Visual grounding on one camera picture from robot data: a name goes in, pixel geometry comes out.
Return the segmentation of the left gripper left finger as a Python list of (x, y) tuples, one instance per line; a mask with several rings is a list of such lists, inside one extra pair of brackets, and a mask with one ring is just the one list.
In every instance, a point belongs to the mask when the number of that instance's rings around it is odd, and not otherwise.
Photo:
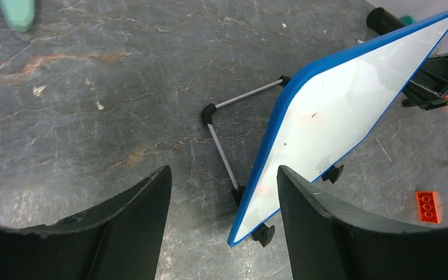
[(0, 226), (0, 279), (154, 279), (171, 191), (162, 166), (53, 225)]

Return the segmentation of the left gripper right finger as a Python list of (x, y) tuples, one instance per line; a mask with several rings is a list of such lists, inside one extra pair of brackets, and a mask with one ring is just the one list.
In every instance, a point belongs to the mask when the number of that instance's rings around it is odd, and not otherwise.
[(448, 279), (448, 227), (368, 212), (288, 166), (277, 184), (294, 279)]

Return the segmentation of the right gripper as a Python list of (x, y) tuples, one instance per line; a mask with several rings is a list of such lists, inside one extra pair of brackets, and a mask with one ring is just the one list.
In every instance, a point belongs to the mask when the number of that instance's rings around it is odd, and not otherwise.
[(403, 107), (423, 110), (442, 108), (448, 113), (448, 101), (441, 92), (448, 90), (448, 53), (428, 58), (403, 90)]

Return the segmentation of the blue framed whiteboard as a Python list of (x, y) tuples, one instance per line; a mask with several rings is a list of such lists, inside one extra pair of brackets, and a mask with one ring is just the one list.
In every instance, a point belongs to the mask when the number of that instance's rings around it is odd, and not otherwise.
[(227, 244), (279, 211), (279, 166), (316, 181), (359, 145), (447, 32), (448, 10), (298, 71), (274, 105)]

